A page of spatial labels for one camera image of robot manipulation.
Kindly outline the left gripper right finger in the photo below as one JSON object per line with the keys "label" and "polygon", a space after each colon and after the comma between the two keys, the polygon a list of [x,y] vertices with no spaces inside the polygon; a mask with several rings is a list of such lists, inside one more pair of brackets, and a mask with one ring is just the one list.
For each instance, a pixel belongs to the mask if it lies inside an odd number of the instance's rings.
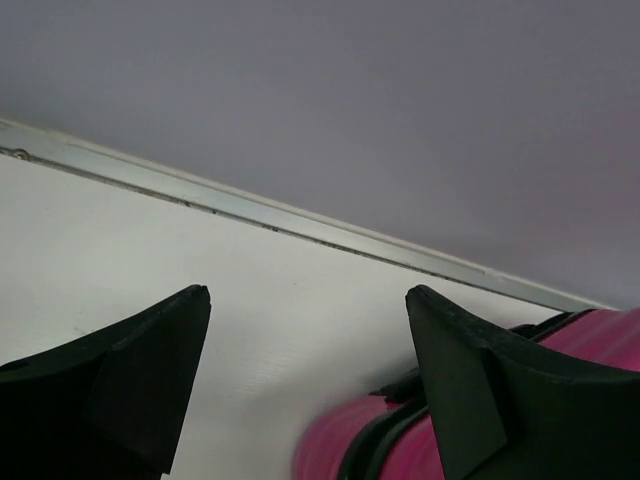
{"label": "left gripper right finger", "polygon": [[448,479],[635,479],[639,313],[570,315],[541,340],[434,290],[406,297]]}

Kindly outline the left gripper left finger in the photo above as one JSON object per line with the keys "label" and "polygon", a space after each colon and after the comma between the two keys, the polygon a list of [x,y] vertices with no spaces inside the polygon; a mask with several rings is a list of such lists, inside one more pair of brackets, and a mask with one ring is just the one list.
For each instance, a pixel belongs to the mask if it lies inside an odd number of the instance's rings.
{"label": "left gripper left finger", "polygon": [[170,473],[203,351],[210,294],[146,310],[1,367],[4,479]]}

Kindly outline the pink and teal suitcase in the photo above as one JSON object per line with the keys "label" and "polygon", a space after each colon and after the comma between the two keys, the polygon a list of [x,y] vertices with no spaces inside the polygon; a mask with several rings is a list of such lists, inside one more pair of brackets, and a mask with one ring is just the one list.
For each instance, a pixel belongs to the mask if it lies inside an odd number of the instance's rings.
{"label": "pink and teal suitcase", "polygon": [[[512,332],[583,360],[637,370],[639,312],[559,313]],[[293,459],[295,479],[441,479],[444,476],[420,371],[317,418]]]}

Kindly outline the metal table edge rail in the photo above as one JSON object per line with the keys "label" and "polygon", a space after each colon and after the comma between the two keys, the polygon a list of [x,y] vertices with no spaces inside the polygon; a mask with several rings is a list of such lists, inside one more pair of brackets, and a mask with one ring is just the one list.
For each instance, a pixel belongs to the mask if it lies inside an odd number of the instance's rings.
{"label": "metal table edge rail", "polygon": [[363,258],[421,272],[488,292],[556,310],[599,308],[601,302],[566,293],[424,247],[375,232],[359,230],[332,219],[275,205],[243,192],[159,166],[128,159],[67,135],[4,119],[1,152],[14,159],[122,190],[198,210],[297,238]]}

